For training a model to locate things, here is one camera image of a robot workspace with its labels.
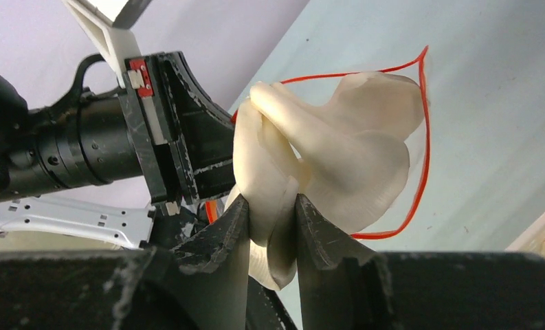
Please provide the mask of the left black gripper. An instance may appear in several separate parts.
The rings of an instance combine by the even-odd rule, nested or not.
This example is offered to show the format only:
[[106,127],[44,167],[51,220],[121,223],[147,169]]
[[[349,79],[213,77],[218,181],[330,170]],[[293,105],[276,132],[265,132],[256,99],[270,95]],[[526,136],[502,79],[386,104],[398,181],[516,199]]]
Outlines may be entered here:
[[151,196],[164,214],[235,184],[232,116],[204,91],[181,51],[125,61],[120,105]]

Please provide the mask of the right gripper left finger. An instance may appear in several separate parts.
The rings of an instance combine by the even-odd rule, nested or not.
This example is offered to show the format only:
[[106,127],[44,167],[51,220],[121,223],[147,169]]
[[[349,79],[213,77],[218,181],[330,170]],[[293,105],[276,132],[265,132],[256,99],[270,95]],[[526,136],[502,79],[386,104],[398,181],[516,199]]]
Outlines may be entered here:
[[175,295],[199,329],[245,328],[248,211],[238,196],[218,220],[173,251]]

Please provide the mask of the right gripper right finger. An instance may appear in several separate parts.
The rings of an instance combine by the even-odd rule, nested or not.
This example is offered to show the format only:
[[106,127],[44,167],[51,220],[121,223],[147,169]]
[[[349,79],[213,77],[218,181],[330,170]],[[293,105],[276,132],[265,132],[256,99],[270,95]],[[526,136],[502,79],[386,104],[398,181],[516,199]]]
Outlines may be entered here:
[[387,260],[296,199],[298,282],[305,329],[392,329]]

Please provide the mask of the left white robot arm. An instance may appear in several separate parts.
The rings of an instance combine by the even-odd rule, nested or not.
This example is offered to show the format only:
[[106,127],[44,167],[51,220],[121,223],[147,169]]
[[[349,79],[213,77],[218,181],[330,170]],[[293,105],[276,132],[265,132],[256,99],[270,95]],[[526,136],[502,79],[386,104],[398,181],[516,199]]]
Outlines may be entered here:
[[[65,234],[137,249],[155,221],[192,222],[186,206],[227,195],[231,115],[201,88],[181,52],[126,60],[124,87],[95,94],[79,64],[68,92],[30,111],[0,76],[0,232]],[[151,196],[142,209],[55,197],[85,186],[141,176]]]

